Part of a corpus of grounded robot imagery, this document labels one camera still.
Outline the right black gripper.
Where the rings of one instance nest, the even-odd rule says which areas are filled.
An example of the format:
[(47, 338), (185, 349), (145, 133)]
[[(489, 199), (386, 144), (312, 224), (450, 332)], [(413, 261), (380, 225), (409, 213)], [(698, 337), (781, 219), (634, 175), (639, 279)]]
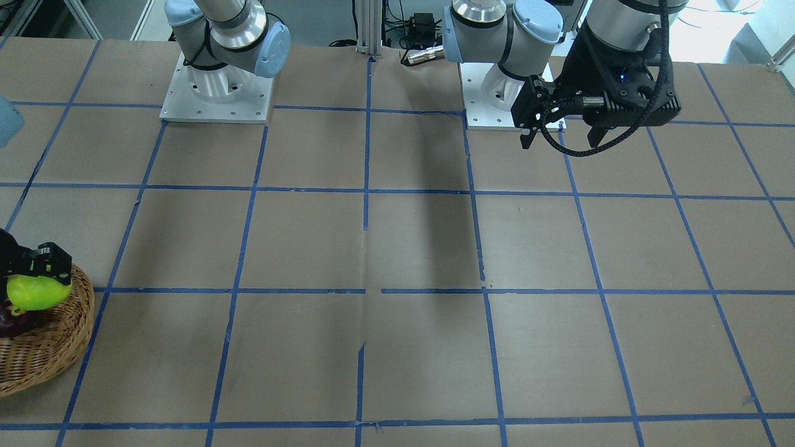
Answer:
[(11, 233), (1, 229), (2, 277), (22, 275), (51, 278), (64, 286), (71, 284), (72, 257), (56, 243), (36, 249), (20, 245)]

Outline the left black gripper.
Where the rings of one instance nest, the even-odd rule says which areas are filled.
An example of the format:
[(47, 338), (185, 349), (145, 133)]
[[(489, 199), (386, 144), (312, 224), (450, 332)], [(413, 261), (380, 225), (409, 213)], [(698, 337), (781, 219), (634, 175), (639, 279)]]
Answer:
[(520, 127), (520, 147), (529, 150), (538, 134), (539, 114), (545, 106), (580, 114), (591, 129), (587, 139), (591, 149), (607, 145), (605, 136), (616, 127), (630, 127), (652, 101), (656, 80), (651, 67), (666, 74), (658, 99), (653, 102), (645, 125), (664, 125), (682, 111), (673, 82), (673, 65), (661, 59), (664, 33), (642, 31), (641, 48), (625, 51), (611, 47), (589, 28), (576, 37), (554, 82), (531, 78), (525, 82), (511, 107), (514, 125)]

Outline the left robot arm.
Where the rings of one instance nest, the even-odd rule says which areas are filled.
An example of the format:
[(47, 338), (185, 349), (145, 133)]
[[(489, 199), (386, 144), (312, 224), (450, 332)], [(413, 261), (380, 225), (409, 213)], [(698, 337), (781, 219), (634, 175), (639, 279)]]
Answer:
[(685, 1), (594, 1), (552, 81), (542, 71), (564, 34), (564, 19), (546, 1), (453, 1), (445, 11), (447, 60), (489, 63), (508, 93), (528, 149), (542, 135), (567, 156), (593, 156), (641, 127), (665, 125), (682, 105), (670, 57), (671, 22)]

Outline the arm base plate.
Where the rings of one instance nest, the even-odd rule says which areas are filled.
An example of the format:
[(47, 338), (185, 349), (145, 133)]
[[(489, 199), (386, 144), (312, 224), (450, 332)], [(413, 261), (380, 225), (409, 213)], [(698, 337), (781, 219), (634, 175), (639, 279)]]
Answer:
[(524, 85), (497, 63), (460, 63), (461, 93), (469, 130), (517, 131), (511, 107)]
[(182, 124), (267, 124), (272, 79), (232, 66), (203, 71), (183, 62), (180, 54), (161, 106), (161, 120)]

